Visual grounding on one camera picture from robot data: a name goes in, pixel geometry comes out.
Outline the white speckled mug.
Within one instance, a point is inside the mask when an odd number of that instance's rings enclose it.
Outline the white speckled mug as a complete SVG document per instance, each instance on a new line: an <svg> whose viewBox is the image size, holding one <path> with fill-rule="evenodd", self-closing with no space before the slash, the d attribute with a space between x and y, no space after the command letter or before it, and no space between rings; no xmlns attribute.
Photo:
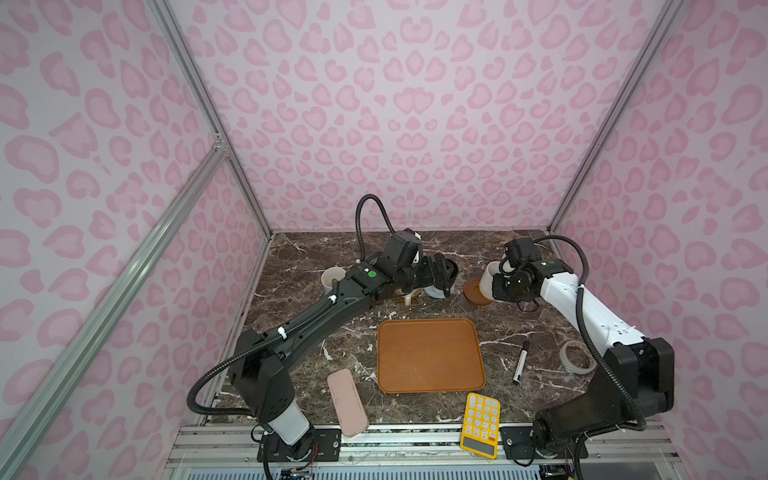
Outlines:
<svg viewBox="0 0 768 480"><path fill-rule="evenodd" d="M500 261L489 263L479 281L480 293L489 301L509 301L509 276L500 270Z"/></svg>

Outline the light blue mug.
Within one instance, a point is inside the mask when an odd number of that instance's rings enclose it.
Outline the light blue mug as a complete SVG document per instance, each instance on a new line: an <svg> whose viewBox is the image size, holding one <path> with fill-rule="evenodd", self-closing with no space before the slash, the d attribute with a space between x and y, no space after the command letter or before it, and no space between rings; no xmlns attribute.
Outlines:
<svg viewBox="0 0 768 480"><path fill-rule="evenodd" d="M343 267L333 266L324 270L321 274L321 284L326 293L333 289L333 284L344 279L346 271Z"/></svg>

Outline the black mug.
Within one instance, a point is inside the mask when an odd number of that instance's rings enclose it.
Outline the black mug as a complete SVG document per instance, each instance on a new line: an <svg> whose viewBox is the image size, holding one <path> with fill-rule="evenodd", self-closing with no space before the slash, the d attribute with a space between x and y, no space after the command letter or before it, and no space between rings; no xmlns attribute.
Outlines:
<svg viewBox="0 0 768 480"><path fill-rule="evenodd" d="M444 257L442 259L442 268L444 273L444 283L453 284L459 273L458 265L453 260Z"/></svg>

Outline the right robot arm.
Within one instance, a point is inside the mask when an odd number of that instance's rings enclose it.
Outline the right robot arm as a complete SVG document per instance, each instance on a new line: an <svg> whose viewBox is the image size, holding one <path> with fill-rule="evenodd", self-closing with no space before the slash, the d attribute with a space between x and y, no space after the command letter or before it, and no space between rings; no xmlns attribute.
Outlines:
<svg viewBox="0 0 768 480"><path fill-rule="evenodd" d="M481 290L495 301L543 301L579 332L596 367L585 393L544 408L533 421L533 443L556 452L580 437L641 431L650 417L674 405L675 352L619 318L560 260L493 262Z"/></svg>

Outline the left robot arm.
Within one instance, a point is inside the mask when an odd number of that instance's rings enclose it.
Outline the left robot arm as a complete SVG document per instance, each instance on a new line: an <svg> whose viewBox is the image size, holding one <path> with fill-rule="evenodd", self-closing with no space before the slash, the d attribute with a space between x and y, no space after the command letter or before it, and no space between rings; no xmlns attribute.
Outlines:
<svg viewBox="0 0 768 480"><path fill-rule="evenodd" d="M240 358L228 369L231 385L265 430L299 454L314 441L314 427L297 404L290 378L310 350L345 323L380 301L415 289L434 287L449 293L459 273L441 253L399 265L373 256L345 272L331 290L297 317L263 334L248 330L237 342Z"/></svg>

